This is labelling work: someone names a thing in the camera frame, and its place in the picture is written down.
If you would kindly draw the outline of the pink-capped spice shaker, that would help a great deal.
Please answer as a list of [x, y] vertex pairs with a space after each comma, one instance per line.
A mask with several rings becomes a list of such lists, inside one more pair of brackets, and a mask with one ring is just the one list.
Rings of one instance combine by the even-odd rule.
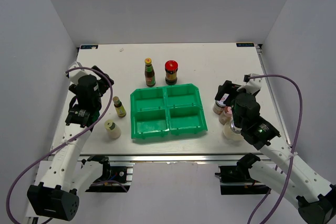
[[225, 106], [222, 113], [219, 116], [219, 122], [222, 125], [225, 125], [227, 122], [230, 122], [232, 119], [232, 109], [230, 106]]

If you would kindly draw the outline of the white-lidded glass jar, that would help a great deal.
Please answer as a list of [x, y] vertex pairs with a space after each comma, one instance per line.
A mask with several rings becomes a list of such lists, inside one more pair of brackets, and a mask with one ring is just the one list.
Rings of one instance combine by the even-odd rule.
[[224, 94], [220, 100], [215, 100], [215, 103], [213, 105], [213, 112], [220, 115], [224, 108], [225, 108], [225, 101], [228, 97], [228, 94]]

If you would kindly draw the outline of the large silver-lidded glass jar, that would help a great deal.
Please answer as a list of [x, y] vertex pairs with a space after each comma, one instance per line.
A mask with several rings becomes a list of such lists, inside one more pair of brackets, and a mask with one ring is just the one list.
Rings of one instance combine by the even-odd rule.
[[238, 128], [234, 124], [234, 120], [230, 120], [225, 123], [223, 128], [224, 136], [230, 141], [243, 141], [244, 138], [241, 135], [241, 128]]

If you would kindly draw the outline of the small brown-capped oil bottle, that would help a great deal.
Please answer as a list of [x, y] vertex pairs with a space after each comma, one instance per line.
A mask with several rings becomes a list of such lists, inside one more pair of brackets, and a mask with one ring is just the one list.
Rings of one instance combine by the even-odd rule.
[[119, 97], [115, 96], [112, 98], [113, 101], [113, 105], [115, 107], [116, 113], [118, 115], [118, 117], [123, 118], [126, 116], [127, 112], [122, 104], [122, 102], [120, 101]]

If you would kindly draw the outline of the yellow-capped white powder shaker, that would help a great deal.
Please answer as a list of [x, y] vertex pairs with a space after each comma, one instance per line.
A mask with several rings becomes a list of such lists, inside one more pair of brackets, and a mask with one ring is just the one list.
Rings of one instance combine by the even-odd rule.
[[115, 124], [113, 120], [106, 120], [104, 127], [110, 139], [116, 140], [121, 136], [121, 129]]

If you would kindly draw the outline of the yellow-capped green label sauce bottle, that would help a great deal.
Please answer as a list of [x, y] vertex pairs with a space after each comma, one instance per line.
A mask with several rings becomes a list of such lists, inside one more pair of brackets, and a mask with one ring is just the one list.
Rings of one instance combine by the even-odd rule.
[[144, 62], [145, 62], [144, 74], [145, 74], [146, 85], [148, 87], [153, 87], [156, 84], [156, 80], [155, 80], [155, 72], [154, 72], [153, 65], [152, 65], [152, 59], [146, 58]]

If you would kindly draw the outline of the green four-compartment plastic tray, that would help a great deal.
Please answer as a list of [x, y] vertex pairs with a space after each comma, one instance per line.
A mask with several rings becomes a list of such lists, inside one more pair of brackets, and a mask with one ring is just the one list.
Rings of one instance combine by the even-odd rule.
[[191, 83], [136, 89], [130, 101], [134, 140], [208, 130], [199, 88]]

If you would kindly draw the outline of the red-lidded dark sauce jar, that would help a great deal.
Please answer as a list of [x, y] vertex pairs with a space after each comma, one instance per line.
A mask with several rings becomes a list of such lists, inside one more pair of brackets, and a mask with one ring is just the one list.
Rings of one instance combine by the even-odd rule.
[[169, 60], [165, 63], [165, 82], [168, 85], [174, 85], [177, 82], [178, 63], [174, 60]]

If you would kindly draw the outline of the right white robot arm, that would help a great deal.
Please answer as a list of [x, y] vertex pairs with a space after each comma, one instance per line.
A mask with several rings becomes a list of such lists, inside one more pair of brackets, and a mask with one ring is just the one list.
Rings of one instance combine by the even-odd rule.
[[227, 80], [219, 85], [215, 103], [231, 110], [223, 128], [224, 136], [231, 141], [245, 140], [261, 151], [276, 165], [270, 168], [257, 155], [243, 156], [231, 173], [217, 173], [220, 179], [231, 176], [247, 182], [256, 180], [265, 184], [279, 197], [266, 223], [283, 199], [290, 202], [306, 223], [328, 223], [335, 216], [335, 185], [315, 172], [295, 151], [296, 142], [289, 145], [280, 132], [260, 115], [256, 95], [261, 89], [261, 76], [244, 77], [244, 85]]

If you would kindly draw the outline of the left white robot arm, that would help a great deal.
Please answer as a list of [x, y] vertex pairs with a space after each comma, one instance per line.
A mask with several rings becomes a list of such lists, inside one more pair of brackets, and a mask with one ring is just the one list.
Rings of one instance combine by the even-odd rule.
[[80, 193], [112, 175], [109, 159], [103, 155], [82, 160], [81, 171], [75, 172], [82, 148], [103, 115], [101, 98], [114, 84], [97, 66], [92, 69], [93, 74], [88, 74], [75, 62], [66, 74], [74, 97], [69, 103], [62, 142], [38, 185], [31, 185], [27, 191], [28, 200], [39, 216], [73, 220]]

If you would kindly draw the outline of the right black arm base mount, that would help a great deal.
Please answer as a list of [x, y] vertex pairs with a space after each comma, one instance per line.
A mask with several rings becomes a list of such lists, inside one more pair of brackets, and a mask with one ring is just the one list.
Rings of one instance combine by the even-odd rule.
[[269, 187], [252, 179], [249, 169], [261, 159], [252, 153], [239, 159], [234, 166], [220, 166], [215, 177], [220, 181], [221, 195], [264, 195]]

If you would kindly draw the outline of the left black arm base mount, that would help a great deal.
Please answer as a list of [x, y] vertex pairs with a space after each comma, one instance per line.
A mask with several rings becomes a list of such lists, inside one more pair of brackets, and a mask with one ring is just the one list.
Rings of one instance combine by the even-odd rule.
[[130, 189], [130, 185], [127, 185], [130, 181], [127, 180], [127, 166], [113, 166], [109, 158], [104, 155], [92, 155], [88, 159], [82, 159], [81, 163], [81, 170], [94, 163], [102, 165], [102, 171], [85, 190], [86, 193], [126, 193]]

